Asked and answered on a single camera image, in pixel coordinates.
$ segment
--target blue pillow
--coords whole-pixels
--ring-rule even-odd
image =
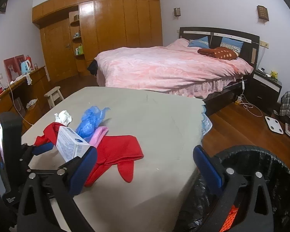
[[[205,36],[205,37],[200,38],[200,39],[190,40],[188,47],[200,47],[200,48],[209,49],[208,37]]]
[[[221,40],[220,47],[226,47],[240,54],[241,48],[243,47],[243,43],[244,43],[243,41],[237,41],[223,37]]]

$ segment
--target blue gripper pad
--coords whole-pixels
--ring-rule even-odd
[[[201,172],[206,184],[211,192],[217,196],[222,194],[223,180],[217,173],[215,167],[209,160],[209,157],[204,154],[201,146],[196,146],[193,150],[193,160]]]
[[[40,154],[45,153],[45,152],[47,152],[47,151],[49,151],[49,150],[52,150],[53,147],[54,147],[54,144],[51,143],[51,142],[48,142],[48,143],[46,143],[46,144],[44,144],[44,145],[41,145],[41,146],[35,147],[35,148],[33,149],[33,151],[32,151],[32,154],[33,154],[33,155],[40,155]]]
[[[98,153],[97,149],[91,148],[91,151],[83,159],[80,166],[77,168],[75,173],[70,179],[70,190],[69,194],[75,196],[81,193],[84,187],[85,181],[87,180],[91,170],[93,169],[95,163],[97,162]]]

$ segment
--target white cloth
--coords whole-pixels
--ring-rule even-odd
[[[23,75],[20,75],[19,77],[17,77],[14,81],[11,81],[10,85],[14,84],[16,81],[19,81],[21,80],[22,78],[26,77],[27,79],[27,84],[28,85],[31,85],[32,84],[32,79],[30,77],[30,74],[23,74]]]
[[[29,103],[26,105],[26,108],[28,109],[30,106],[34,105],[36,103],[37,99],[32,99],[29,101]]]
[[[31,85],[32,84],[32,79],[31,79],[30,75],[29,74],[26,74],[25,77],[27,79],[27,84],[28,85]]]
[[[66,110],[64,110],[59,114],[55,113],[55,122],[68,126],[68,124],[72,122],[72,117]]]

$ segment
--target white stool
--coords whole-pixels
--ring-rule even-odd
[[[48,93],[44,95],[44,97],[48,97],[49,107],[52,109],[55,107],[55,100],[61,99],[64,100],[61,92],[60,92],[60,86],[56,86],[55,88],[51,89]]]

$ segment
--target blue plastic bag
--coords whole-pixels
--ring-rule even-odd
[[[104,120],[107,110],[110,110],[110,108],[106,107],[101,111],[97,106],[92,106],[87,109],[82,116],[82,122],[76,129],[76,133],[85,141],[90,141],[99,124]]]

